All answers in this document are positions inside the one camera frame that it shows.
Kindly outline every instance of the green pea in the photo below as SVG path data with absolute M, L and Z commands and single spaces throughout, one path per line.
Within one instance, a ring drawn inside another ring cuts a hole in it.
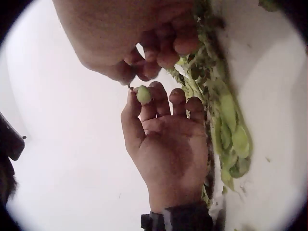
M 142 105 L 147 104 L 151 101 L 151 94 L 146 86 L 141 85 L 140 87 L 138 87 L 137 99 Z

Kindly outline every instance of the black object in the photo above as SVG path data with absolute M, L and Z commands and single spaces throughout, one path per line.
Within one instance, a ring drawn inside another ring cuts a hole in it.
M 9 124 L 0 113 L 0 155 L 18 160 L 25 148 L 24 138 Z
M 205 202 L 180 205 L 141 216 L 145 231 L 212 231 L 213 220 Z

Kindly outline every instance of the finger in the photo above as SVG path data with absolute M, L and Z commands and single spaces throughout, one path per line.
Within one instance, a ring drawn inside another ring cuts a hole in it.
M 154 100 L 157 117 L 171 115 L 167 93 L 160 82 L 152 82 L 149 91 Z
M 124 61 L 128 65 L 132 66 L 132 65 L 136 65 L 138 63 L 143 63 L 144 62 L 144 58 L 139 53 L 137 48 L 134 47 L 134 49 L 124 58 Z
M 155 79 L 161 70 L 161 66 L 158 65 L 157 61 L 146 62 L 143 66 L 143 75 L 148 79 Z
M 129 91 L 127 104 L 121 113 L 121 122 L 126 150 L 132 158 L 145 139 L 141 121 L 138 119 L 140 112 L 141 104 L 137 100 L 136 93 Z
M 175 31 L 178 31 L 183 27 L 187 26 L 196 27 L 196 21 L 193 18 L 193 14 L 191 11 L 186 11 L 183 14 L 179 15 L 178 17 L 174 18 L 171 21 L 171 24 Z
M 153 100 L 149 103 L 142 105 L 140 119 L 141 122 L 156 118 L 156 106 Z
M 154 30 L 144 31 L 142 33 L 140 45 L 143 47 L 145 60 L 147 62 L 156 61 L 160 49 L 159 44 L 158 37 Z
M 157 56 L 157 63 L 165 69 L 172 69 L 174 64 L 179 61 L 179 55 L 173 49 L 172 40 L 164 40 L 160 44 L 160 53 Z
M 155 29 L 155 33 L 156 33 L 157 38 L 160 41 L 163 41 L 166 39 L 173 40 L 176 35 L 175 30 L 173 29 L 171 23 L 165 23 L 161 25 L 160 27 Z
M 186 118 L 186 98 L 184 91 L 180 88 L 173 89 L 169 96 L 169 101 L 172 103 L 173 115 Z
M 195 52 L 199 47 L 197 28 L 195 26 L 185 26 L 177 30 L 173 47 L 180 55 Z
M 190 112 L 189 118 L 203 125 L 204 108 L 201 100 L 197 97 L 191 97 L 188 99 L 185 107 Z
M 133 72 L 139 79 L 142 81 L 150 80 L 150 78 L 144 74 L 144 64 L 146 61 L 136 47 L 124 58 L 124 61 L 131 66 Z
M 136 75 L 142 81 L 149 81 L 157 77 L 161 67 L 154 62 L 147 62 L 135 47 L 131 53 L 124 59 L 129 65 L 132 66 Z

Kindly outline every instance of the white surface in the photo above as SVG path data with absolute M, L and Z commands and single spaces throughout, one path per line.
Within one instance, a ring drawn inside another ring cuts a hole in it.
M 307 192 L 305 48 L 280 13 L 256 0 L 224 1 L 222 12 L 228 25 L 220 37 L 254 143 L 251 170 L 236 182 L 242 199 L 226 195 L 226 230 L 279 230 Z M 20 184 L 10 203 L 15 216 L 33 231 L 140 230 L 149 205 L 124 147 L 127 89 L 79 63 L 50 0 L 20 18 L 6 58 L 31 136 L 13 162 Z M 168 93 L 176 87 L 165 72 L 157 80 Z

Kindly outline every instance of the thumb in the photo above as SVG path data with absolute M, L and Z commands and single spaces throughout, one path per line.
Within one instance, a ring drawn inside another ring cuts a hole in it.
M 137 100 L 136 93 L 129 91 L 127 104 L 121 114 L 121 122 L 125 147 L 132 158 L 137 154 L 140 145 L 145 139 L 145 132 L 138 118 L 140 112 L 141 104 Z

